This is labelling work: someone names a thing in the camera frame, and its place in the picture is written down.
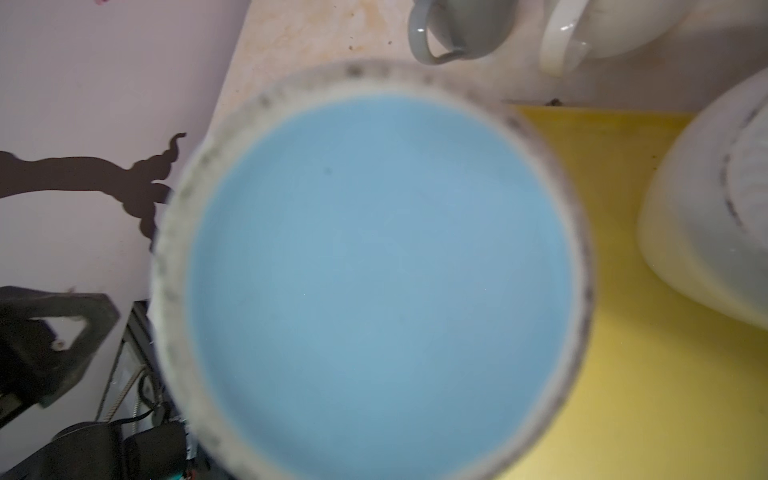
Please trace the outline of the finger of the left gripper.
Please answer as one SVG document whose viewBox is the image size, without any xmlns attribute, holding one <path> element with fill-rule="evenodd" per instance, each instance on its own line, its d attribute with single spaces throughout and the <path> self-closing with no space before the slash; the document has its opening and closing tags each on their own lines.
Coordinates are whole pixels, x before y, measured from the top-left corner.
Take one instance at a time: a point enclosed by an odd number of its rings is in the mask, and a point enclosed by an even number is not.
<svg viewBox="0 0 768 480">
<path fill-rule="evenodd" d="M 83 323 L 70 342 L 49 318 Z M 1 425 L 34 405 L 47 408 L 77 385 L 120 314 L 103 293 L 1 288 Z"/>
</svg>

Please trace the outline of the light blue mug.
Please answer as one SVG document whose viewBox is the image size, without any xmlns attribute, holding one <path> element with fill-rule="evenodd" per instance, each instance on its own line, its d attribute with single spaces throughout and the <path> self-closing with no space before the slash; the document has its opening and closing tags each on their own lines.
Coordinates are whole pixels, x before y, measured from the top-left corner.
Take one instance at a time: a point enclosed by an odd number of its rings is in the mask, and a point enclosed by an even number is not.
<svg viewBox="0 0 768 480">
<path fill-rule="evenodd" d="M 589 225 L 521 114 L 447 73 L 348 60 L 211 129 L 154 242 L 158 360 L 237 479 L 492 479 L 566 402 Z"/>
</svg>

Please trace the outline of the grey mug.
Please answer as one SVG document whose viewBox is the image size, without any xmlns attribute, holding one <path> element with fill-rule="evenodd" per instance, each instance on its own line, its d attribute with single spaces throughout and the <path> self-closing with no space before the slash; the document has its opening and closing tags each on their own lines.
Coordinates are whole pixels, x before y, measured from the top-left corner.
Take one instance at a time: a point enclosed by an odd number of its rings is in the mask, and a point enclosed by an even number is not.
<svg viewBox="0 0 768 480">
<path fill-rule="evenodd" d="M 516 0 L 417 0 L 408 18 L 408 43 L 424 65 L 474 60 L 510 36 Z"/>
</svg>

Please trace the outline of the cream white mug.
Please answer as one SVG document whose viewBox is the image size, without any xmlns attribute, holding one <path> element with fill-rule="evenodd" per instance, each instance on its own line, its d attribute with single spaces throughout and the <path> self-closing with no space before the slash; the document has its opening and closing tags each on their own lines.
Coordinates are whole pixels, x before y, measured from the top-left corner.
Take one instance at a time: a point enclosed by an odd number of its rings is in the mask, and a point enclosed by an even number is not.
<svg viewBox="0 0 768 480">
<path fill-rule="evenodd" d="M 672 29 L 693 6 L 674 0 L 546 1 L 539 68 L 559 77 L 586 59 L 636 50 Z"/>
</svg>

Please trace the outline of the white ribbed-bottom mug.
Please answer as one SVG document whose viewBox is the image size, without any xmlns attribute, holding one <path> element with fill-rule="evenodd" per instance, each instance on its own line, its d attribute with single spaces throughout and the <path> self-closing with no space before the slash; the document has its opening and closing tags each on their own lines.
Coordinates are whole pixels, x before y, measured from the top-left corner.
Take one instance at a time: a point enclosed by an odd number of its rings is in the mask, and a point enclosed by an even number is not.
<svg viewBox="0 0 768 480">
<path fill-rule="evenodd" d="M 679 135 L 653 175 L 637 238 L 646 263 L 677 292 L 766 328 L 766 71 Z"/>
</svg>

